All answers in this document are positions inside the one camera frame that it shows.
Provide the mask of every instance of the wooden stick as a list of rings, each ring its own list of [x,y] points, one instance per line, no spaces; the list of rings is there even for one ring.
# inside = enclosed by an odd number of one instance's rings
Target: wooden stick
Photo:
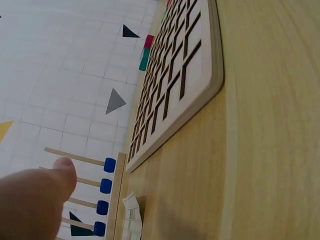
[[[75,155],[75,154],[68,153],[68,152],[65,152],[65,151],[56,150],[56,149],[53,149],[53,148],[50,148],[50,147],[45,147],[44,151],[47,152],[47,153],[51,153],[51,154],[55,154],[55,155],[59,155],[59,156],[65,156],[65,157],[68,157],[68,158],[71,158],[71,159],[74,159],[74,160],[78,160],[78,161],[81,161],[81,162],[89,163],[89,164],[95,164],[95,165],[99,165],[99,166],[104,166],[105,165],[104,161],[95,160],[95,159],[88,158],[88,157],[85,157],[85,156]]]
[[[95,186],[95,187],[98,187],[98,188],[100,188],[100,185],[101,185],[100,182],[84,179],[84,178],[81,178],[81,177],[77,177],[76,181],[78,183],[87,184],[87,185]]]
[[[82,200],[75,199],[75,198],[72,198],[72,197],[70,197],[68,199],[68,202],[74,203],[74,204],[78,204],[78,205],[82,205],[82,206],[86,206],[86,207],[93,208],[93,209],[97,208],[97,204],[95,204],[95,203],[88,202],[88,201],[82,201]]]
[[[61,221],[66,223],[66,224],[71,224],[71,225],[74,225],[74,226],[77,226],[77,227],[80,227],[80,228],[89,229],[89,230],[92,230],[92,231],[94,230],[94,226],[93,225],[86,224],[86,223],[79,222],[79,221],[75,221],[75,220],[71,220],[71,219],[68,219],[68,218],[65,218],[65,217],[63,217]]]

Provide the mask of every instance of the gray triangle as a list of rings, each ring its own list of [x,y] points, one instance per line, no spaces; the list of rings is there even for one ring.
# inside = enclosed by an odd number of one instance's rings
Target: gray triangle
[[[119,93],[112,88],[111,96],[109,99],[108,107],[106,108],[105,115],[113,112],[114,110],[121,108],[122,106],[126,105],[127,103],[125,100],[120,97]]]

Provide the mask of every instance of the black triangle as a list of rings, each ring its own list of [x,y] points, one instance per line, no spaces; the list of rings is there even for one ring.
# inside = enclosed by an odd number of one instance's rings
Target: black triangle
[[[105,115],[113,112],[114,110],[121,108],[122,106],[126,105],[127,103],[123,98],[117,93],[117,91],[112,88],[111,96],[109,99],[108,107],[106,108]]]
[[[82,223],[72,212],[69,211],[70,219]],[[93,236],[94,232],[90,229],[86,229],[79,226],[70,225],[71,236]]]
[[[131,31],[126,25],[123,24],[122,37],[124,38],[140,38],[137,34]]]

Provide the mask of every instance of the teal block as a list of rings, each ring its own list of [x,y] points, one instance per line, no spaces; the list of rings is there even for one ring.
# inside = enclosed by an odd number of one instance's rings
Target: teal block
[[[148,65],[148,60],[149,60],[149,55],[150,55],[150,49],[144,48],[142,59],[141,59],[140,66],[139,66],[140,71],[146,71],[147,65]]]

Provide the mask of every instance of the yellow triangle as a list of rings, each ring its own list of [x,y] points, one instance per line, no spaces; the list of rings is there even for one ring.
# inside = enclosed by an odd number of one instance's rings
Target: yellow triangle
[[[8,130],[11,127],[13,122],[14,121],[6,121],[3,123],[0,123],[0,143],[1,143],[2,139],[5,137],[5,135],[7,134]]]

